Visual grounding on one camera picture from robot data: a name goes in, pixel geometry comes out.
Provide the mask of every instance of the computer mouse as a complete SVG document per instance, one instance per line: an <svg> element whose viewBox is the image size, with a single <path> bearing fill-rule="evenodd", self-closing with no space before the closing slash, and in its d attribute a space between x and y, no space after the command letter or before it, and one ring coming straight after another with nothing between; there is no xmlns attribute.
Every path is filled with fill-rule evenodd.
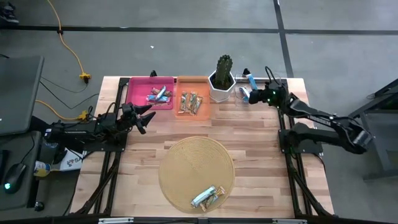
<svg viewBox="0 0 398 224"><path fill-rule="evenodd" d="M4 191L7 194L14 194L21 187L22 179L26 170L25 164L14 164L4 176Z"/></svg>

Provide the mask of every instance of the cactus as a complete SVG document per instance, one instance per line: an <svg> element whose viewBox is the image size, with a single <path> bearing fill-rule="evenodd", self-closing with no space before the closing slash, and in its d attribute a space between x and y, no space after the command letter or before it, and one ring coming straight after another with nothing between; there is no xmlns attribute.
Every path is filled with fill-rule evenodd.
<svg viewBox="0 0 398 224"><path fill-rule="evenodd" d="M232 59L229 55L223 55L220 57L217 63L217 70L215 77L211 83L219 90L227 90L231 87L231 80L229 80L229 73L232 68Z"/></svg>

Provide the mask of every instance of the orange tray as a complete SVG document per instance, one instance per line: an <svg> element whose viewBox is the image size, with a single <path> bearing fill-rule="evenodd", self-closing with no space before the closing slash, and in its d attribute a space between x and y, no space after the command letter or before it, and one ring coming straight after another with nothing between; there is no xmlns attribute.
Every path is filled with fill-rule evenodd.
<svg viewBox="0 0 398 224"><path fill-rule="evenodd" d="M181 94L182 91L186 91L188 94L191 91L198 92L198 96L203 97L203 102L201 103L198 114L196 116L192 116L189 112L185 112L182 114L178 113L181 104ZM210 117L210 87L208 83L208 77L199 76L199 77L188 77L188 76L180 76L177 77L177 89L175 94L175 103L174 103L174 111L175 116L178 119L187 119L193 121L203 121L207 120Z"/></svg>

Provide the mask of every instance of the laptop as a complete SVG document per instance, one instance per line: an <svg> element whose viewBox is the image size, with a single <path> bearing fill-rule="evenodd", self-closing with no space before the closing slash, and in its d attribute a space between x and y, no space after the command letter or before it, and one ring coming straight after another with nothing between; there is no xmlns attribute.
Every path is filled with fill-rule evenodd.
<svg viewBox="0 0 398 224"><path fill-rule="evenodd" d="M0 136L29 129L44 58L0 58Z"/></svg>

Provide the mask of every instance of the pink tray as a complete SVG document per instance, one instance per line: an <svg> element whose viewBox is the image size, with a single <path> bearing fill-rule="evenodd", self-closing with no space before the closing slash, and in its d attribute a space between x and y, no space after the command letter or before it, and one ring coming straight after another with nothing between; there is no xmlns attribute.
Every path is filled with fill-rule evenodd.
<svg viewBox="0 0 398 224"><path fill-rule="evenodd" d="M169 105L153 106L151 110L171 110L174 100L174 78L173 77L132 77L129 81L126 103L133 103L137 106L147 104L147 95L151 95L152 88L161 89L166 86L166 90L172 91L173 96Z"/></svg>

